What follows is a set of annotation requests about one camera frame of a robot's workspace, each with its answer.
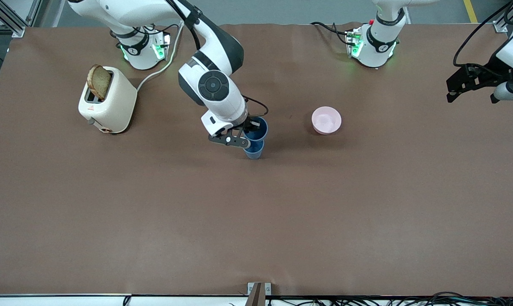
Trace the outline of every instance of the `toast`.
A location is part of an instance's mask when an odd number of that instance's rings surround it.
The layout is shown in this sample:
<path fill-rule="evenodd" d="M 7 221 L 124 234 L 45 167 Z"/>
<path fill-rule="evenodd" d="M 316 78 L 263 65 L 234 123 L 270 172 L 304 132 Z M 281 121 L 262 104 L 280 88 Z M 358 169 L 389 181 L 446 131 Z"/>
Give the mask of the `toast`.
<path fill-rule="evenodd" d="M 88 88 L 92 93 L 99 99 L 105 99 L 107 95 L 107 89 L 111 84 L 111 75 L 100 65 L 94 65 L 88 71 L 87 76 Z"/>

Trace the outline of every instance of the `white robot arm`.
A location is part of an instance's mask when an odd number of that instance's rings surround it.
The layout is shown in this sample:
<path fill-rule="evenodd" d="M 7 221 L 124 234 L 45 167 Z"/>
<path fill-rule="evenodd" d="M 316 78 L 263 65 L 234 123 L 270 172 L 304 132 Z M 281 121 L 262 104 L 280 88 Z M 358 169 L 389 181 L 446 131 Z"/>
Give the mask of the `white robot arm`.
<path fill-rule="evenodd" d="M 463 64 L 447 80 L 447 101 L 483 87 L 496 87 L 491 102 L 513 101 L 513 31 L 485 65 Z"/>
<path fill-rule="evenodd" d="M 404 6 L 425 6 L 439 0 L 371 0 L 377 6 L 377 16 L 347 33 L 347 53 L 368 67 L 379 67 L 392 56 L 398 34 L 406 23 Z"/>
<path fill-rule="evenodd" d="M 180 16 L 195 39 L 194 30 L 205 39 L 204 46 L 180 68 L 180 87 L 198 105 L 208 108 L 201 120 L 210 141 L 235 147 L 250 145 L 247 139 L 237 139 L 231 134 L 234 128 L 258 128 L 248 117 L 244 97 L 229 78 L 243 65 L 243 47 L 198 8 L 186 0 L 68 0 L 68 3 L 79 15 L 107 25 L 120 41 L 126 60 L 137 69 L 152 68 L 164 58 L 156 52 L 163 45 L 163 33 L 149 30 L 145 25 Z"/>

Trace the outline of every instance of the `brown table surface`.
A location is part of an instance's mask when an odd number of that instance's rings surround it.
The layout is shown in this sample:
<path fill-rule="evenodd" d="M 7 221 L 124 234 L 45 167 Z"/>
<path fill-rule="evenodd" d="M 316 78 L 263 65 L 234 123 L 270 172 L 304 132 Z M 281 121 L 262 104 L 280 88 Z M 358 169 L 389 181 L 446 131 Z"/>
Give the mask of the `brown table surface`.
<path fill-rule="evenodd" d="M 0 294 L 513 296 L 513 102 L 445 99 L 473 28 L 408 25 L 375 70 L 313 26 L 225 26 L 245 48 L 234 81 L 270 108 L 257 161 L 207 141 L 177 84 L 188 32 L 112 136 L 77 112 L 89 68 L 149 72 L 107 28 L 27 29 L 0 73 Z M 504 39 L 484 27 L 460 62 Z M 310 122 L 324 105 L 343 118 L 330 136 Z"/>

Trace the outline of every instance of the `stacked blue cups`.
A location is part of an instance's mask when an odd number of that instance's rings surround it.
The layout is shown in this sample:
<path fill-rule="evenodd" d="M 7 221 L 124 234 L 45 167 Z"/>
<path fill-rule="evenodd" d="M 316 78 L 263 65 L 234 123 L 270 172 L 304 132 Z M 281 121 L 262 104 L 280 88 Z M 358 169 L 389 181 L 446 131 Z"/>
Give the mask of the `stacked blue cups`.
<path fill-rule="evenodd" d="M 253 121 L 260 123 L 260 129 L 254 132 L 245 132 L 245 138 L 251 141 L 251 146 L 243 149 L 250 159 L 259 159 L 264 149 L 264 138 L 268 134 L 268 123 L 262 117 L 254 117 Z"/>

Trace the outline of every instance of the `pink bowl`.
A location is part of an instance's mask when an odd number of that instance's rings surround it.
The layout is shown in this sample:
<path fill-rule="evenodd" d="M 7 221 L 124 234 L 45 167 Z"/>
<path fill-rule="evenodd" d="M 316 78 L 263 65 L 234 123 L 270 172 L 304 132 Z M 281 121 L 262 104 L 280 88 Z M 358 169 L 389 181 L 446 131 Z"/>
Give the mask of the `pink bowl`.
<path fill-rule="evenodd" d="M 340 113 L 329 107 L 322 106 L 317 108 L 311 116 L 313 128 L 322 135 L 334 133 L 341 126 Z"/>

